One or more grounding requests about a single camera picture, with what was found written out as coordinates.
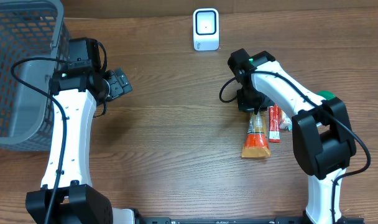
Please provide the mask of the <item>small red white item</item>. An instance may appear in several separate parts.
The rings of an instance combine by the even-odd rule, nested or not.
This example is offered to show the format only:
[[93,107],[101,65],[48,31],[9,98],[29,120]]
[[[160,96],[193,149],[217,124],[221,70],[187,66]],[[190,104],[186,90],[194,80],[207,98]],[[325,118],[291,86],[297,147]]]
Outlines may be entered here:
[[279,107],[269,108],[269,142],[280,143]]

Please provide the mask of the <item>teal wet wipes pack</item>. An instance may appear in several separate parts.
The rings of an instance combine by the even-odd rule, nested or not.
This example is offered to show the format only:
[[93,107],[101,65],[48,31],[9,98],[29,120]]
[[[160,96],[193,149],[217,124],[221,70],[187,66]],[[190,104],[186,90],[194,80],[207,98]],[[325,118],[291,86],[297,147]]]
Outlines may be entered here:
[[284,111],[280,113],[280,129],[292,130],[292,121]]

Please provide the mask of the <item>red orange snack bag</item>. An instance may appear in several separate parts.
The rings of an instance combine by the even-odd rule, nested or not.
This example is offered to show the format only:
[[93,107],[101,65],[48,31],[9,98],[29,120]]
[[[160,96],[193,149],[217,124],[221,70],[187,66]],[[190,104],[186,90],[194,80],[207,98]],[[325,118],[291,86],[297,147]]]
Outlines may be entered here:
[[264,159],[272,155],[267,139],[265,113],[252,113],[249,119],[247,136],[242,147],[242,158]]

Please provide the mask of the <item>green lid jar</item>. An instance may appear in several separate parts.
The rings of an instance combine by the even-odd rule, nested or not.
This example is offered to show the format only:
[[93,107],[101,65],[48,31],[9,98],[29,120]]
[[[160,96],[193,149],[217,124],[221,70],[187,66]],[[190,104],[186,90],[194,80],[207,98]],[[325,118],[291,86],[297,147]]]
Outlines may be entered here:
[[317,95],[323,97],[325,100],[331,100],[335,98],[335,95],[332,92],[326,90],[319,91]]

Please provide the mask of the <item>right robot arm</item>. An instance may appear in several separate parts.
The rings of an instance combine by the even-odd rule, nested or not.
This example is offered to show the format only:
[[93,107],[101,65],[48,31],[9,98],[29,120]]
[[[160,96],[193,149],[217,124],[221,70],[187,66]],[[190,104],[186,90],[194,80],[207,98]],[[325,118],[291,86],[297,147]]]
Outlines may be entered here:
[[341,175],[356,153],[345,104],[307,90],[288,75],[275,57],[263,51],[231,53],[228,67],[241,84],[238,108],[257,114],[277,105],[292,121],[293,153],[308,175],[308,204],[302,223],[363,223],[339,209]]

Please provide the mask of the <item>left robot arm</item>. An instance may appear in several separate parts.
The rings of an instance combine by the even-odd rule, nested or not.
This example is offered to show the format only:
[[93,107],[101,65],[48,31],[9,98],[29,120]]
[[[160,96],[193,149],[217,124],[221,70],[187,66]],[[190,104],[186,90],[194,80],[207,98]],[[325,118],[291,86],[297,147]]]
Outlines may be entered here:
[[131,208],[114,208],[92,186],[89,153],[97,106],[132,91],[121,68],[109,70],[101,42],[69,41],[69,59],[50,81],[53,133],[47,168],[38,191],[26,195],[25,207],[36,223],[136,222]]

